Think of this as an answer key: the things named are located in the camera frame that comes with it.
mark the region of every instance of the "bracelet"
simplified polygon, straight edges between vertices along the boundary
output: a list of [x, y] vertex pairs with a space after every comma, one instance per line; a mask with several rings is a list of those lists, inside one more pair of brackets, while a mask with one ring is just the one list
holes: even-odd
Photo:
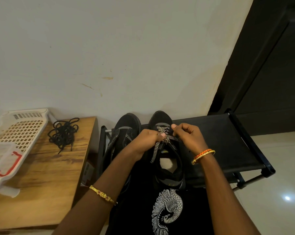
[[213, 153], [213, 155], [215, 154], [215, 150], [212, 150], [212, 149], [207, 149], [205, 151], [203, 151], [202, 153], [200, 153], [199, 155], [196, 155], [194, 157], [194, 159], [192, 160], [192, 165], [196, 164], [197, 160], [199, 160], [201, 157], [205, 156], [206, 154], [209, 154], [209, 153]]
[[102, 191], [96, 189], [93, 186], [90, 186], [90, 189], [94, 190], [100, 197], [104, 198], [106, 201], [113, 203], [114, 205], [117, 205], [118, 203], [114, 202], [109, 196], [107, 196], [106, 194], [104, 194]]

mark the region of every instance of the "wooden table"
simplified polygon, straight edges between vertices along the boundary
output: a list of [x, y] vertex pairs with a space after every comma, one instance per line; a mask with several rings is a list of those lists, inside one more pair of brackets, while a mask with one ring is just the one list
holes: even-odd
[[6, 185], [20, 188], [11, 198], [0, 194], [0, 229], [59, 224], [71, 209], [89, 150], [95, 117], [81, 118], [75, 141], [60, 153], [48, 141], [49, 122], [17, 174]]

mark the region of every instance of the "gold bracelet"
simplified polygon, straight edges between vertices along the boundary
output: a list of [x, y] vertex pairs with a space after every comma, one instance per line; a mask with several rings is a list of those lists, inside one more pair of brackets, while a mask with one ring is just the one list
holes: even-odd
[[90, 186], [90, 189], [94, 190], [100, 197], [104, 198], [106, 201], [113, 203], [114, 205], [117, 205], [118, 203], [114, 202], [109, 196], [107, 196], [102, 191], [96, 189], [94, 186]]
[[213, 155], [215, 154], [215, 151], [214, 150], [209, 150], [208, 152], [205, 152], [203, 154], [201, 154], [199, 157], [196, 157], [195, 159], [192, 160], [192, 165], [196, 164], [197, 163], [197, 160], [199, 160], [201, 157], [205, 156], [206, 154], [209, 154], [209, 153], [213, 153]]

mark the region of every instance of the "red marking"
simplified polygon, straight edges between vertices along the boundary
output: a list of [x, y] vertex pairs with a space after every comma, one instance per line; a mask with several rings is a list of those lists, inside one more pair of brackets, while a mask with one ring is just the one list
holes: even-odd
[[18, 164], [18, 162], [20, 161], [20, 159], [21, 159], [21, 157], [22, 157], [21, 154], [15, 152], [15, 151], [13, 151], [12, 153], [15, 154], [18, 158], [16, 159], [16, 161], [14, 162], [14, 164], [12, 165], [12, 167], [9, 168], [9, 170], [6, 172], [6, 174], [3, 175], [3, 174], [0, 173], [0, 176], [1, 176], [1, 177], [3, 177], [3, 176], [7, 176], [9, 173], [11, 173], [11, 171], [15, 168], [15, 166]]

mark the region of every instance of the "black sneaker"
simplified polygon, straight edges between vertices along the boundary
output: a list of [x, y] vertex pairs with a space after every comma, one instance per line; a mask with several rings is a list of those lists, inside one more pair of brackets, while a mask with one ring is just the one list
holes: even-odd
[[[149, 128], [165, 133], [166, 138], [162, 142], [157, 142], [148, 154], [150, 162], [154, 165], [154, 179], [157, 183], [173, 189], [184, 189], [185, 180], [179, 146], [181, 141], [173, 137], [172, 123], [171, 118], [163, 111], [156, 111], [153, 114], [148, 124]], [[163, 169], [160, 164], [161, 158], [169, 158], [172, 162], [176, 162], [177, 168], [172, 172]]]
[[[112, 130], [111, 139], [108, 143], [107, 150], [103, 156], [102, 164], [99, 168], [100, 175], [106, 170], [113, 159], [124, 149], [132, 140], [141, 132], [141, 122], [137, 116], [127, 113], [122, 116], [115, 128]], [[127, 178], [121, 194], [124, 193], [130, 184], [131, 175]]]

